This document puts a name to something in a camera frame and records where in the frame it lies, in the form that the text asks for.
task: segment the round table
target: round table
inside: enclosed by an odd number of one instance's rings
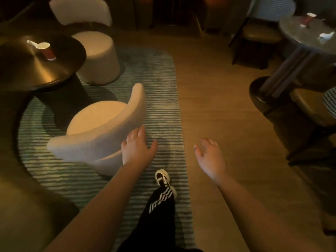
[[[256,106],[266,104],[269,105],[268,109],[272,109],[272,105],[278,105],[280,95],[316,54],[336,55],[336,36],[328,41],[319,38],[321,33],[331,33],[334,29],[320,19],[313,19],[309,25],[303,27],[303,19],[303,16],[285,15],[280,20],[281,32],[298,47],[270,77],[262,79],[263,83],[260,83],[261,78],[251,83],[250,95],[254,97],[252,100]]]
[[[49,42],[56,60],[47,60],[27,40]],[[71,119],[92,103],[76,76],[85,60],[82,44],[63,34],[10,40],[0,46],[0,89],[31,91],[53,111],[56,126],[66,131]]]

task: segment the paper cup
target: paper cup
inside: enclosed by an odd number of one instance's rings
[[[307,15],[303,18],[301,26],[307,26],[309,25],[310,21],[316,17],[314,13],[307,13]]]
[[[41,42],[37,45],[37,48],[41,50],[42,54],[49,60],[53,61],[56,59],[56,56],[51,49],[50,43],[48,42]]]

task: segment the striped rug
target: striped rug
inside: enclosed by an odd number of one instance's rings
[[[117,99],[128,102],[133,85],[141,82],[147,101],[147,143],[157,139],[159,149],[133,190],[114,250],[135,228],[149,196],[157,188],[154,173],[161,168],[170,174],[171,185],[178,193],[176,243],[193,248],[194,231],[173,59],[163,51],[143,48],[118,48],[118,56],[122,74],[114,83],[103,87],[82,83],[96,101]],[[108,178],[98,175],[85,164],[65,163],[48,152],[48,140],[62,134],[53,122],[50,109],[34,98],[20,122],[19,153],[37,181],[70,199],[81,210],[107,184]]]

